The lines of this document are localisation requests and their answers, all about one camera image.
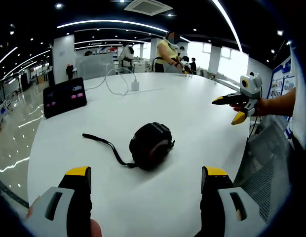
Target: person in yellow shirt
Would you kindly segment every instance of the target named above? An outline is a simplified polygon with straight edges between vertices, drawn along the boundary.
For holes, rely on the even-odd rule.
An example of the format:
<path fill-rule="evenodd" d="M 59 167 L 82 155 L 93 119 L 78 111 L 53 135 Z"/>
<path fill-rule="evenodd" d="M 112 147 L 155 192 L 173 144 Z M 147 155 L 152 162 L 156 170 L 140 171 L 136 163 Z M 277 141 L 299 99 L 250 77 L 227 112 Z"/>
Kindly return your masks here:
<path fill-rule="evenodd" d="M 167 32 L 166 36 L 157 45 L 157 61 L 155 63 L 155 72 L 164 73 L 163 64 L 168 63 L 182 70 L 182 65 L 178 59 L 178 46 L 180 35 L 176 32 Z"/>

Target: wrist strap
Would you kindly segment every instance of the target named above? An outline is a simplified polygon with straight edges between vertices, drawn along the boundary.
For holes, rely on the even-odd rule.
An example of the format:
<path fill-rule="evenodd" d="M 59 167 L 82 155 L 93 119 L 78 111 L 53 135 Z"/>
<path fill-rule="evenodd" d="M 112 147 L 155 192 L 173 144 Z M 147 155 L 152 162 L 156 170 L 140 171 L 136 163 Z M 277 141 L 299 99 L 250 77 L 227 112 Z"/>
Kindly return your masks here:
<path fill-rule="evenodd" d="M 96 137 L 96 136 L 94 136 L 94 135 L 90 135 L 90 134 L 86 134 L 86 133 L 83 133 L 82 136 L 83 136 L 83 137 L 86 137 L 86 138 L 89 138 L 89 139 L 92 139 L 92 140 L 94 140 L 94 141 L 103 142 L 103 143 L 109 145 L 109 146 L 111 147 L 111 149 L 113 150 L 113 153 L 114 153 L 114 155 L 115 155 L 115 158 L 117 159 L 117 161 L 118 161 L 120 164 L 126 165 L 126 166 L 128 166 L 129 168 L 137 167 L 137 165 L 136 165 L 135 163 L 125 163 L 125 162 L 121 159 L 121 157 L 120 157 L 119 154 L 118 154 L 118 151 L 116 150 L 115 146 L 114 146 L 111 142 L 109 142 L 109 141 L 107 141 L 107 140 L 105 140 L 105 139 L 103 139 L 103 138 Z"/>

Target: display board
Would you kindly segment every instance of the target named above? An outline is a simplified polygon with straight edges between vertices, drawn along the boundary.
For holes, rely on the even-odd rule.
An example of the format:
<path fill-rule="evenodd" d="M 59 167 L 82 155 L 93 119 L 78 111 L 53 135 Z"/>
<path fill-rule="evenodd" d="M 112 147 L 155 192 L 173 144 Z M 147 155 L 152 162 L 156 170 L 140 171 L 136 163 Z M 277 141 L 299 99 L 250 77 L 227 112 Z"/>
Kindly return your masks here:
<path fill-rule="evenodd" d="M 285 95 L 294 87 L 296 87 L 296 78 L 291 72 L 291 57 L 288 57 L 272 71 L 267 99 Z M 287 116 L 285 118 L 288 121 L 285 135 L 289 138 L 292 132 L 292 118 Z"/>

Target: glossy floor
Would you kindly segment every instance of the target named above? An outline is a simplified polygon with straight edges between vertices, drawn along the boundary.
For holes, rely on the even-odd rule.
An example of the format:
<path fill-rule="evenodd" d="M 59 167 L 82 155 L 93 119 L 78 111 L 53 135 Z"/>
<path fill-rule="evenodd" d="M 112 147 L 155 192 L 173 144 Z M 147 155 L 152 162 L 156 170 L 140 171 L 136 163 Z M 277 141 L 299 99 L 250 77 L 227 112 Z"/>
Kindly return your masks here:
<path fill-rule="evenodd" d="M 32 85 L 11 99 L 12 111 L 0 132 L 0 180 L 25 201 L 30 150 L 43 116 L 42 91 L 47 83 Z"/>

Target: black ceiling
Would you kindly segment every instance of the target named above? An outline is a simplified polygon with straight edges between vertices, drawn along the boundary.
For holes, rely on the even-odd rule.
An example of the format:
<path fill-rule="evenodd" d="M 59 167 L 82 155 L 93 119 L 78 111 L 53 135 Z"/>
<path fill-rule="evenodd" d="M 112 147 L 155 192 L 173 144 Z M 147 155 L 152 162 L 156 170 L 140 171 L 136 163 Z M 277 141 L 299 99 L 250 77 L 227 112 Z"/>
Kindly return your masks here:
<path fill-rule="evenodd" d="M 235 38 L 226 23 L 224 17 L 211 0 L 199 0 L 179 3 L 178 0 L 161 0 L 171 7 L 172 10 L 155 16 L 147 16 L 140 13 L 124 11 L 130 3 L 125 1 L 70 1 L 60 0 L 64 6 L 56 9 L 57 1 L 11 1 L 0 2 L 0 59 L 10 50 L 18 46 L 18 49 L 9 55 L 0 65 L 0 79 L 4 72 L 9 72 L 23 61 L 32 56 L 49 49 L 49 43 L 62 37 L 66 33 L 75 34 L 76 42 L 86 40 L 101 39 L 126 39 L 137 40 L 146 39 L 150 41 L 152 35 L 134 32 L 131 30 L 143 31 L 147 33 L 164 36 L 163 32 L 149 28 L 117 24 L 117 23 L 88 23 L 69 26 L 57 29 L 58 25 L 71 23 L 80 20 L 92 19 L 112 19 L 125 20 L 156 26 L 165 30 L 173 30 L 181 36 L 191 40 L 208 42 L 216 46 L 227 46 L 238 49 Z M 286 42 L 284 36 L 278 36 L 276 31 L 282 28 L 270 13 L 270 9 L 262 5 L 258 0 L 220 0 L 220 3 L 229 15 L 235 30 L 239 36 L 243 51 L 250 57 L 274 68 L 289 56 L 289 47 L 283 44 Z M 14 34 L 10 35 L 13 24 Z M 125 30 L 96 28 L 123 28 Z M 76 47 L 87 46 L 88 44 L 78 44 Z M 36 58 L 40 62 L 46 56 Z"/>

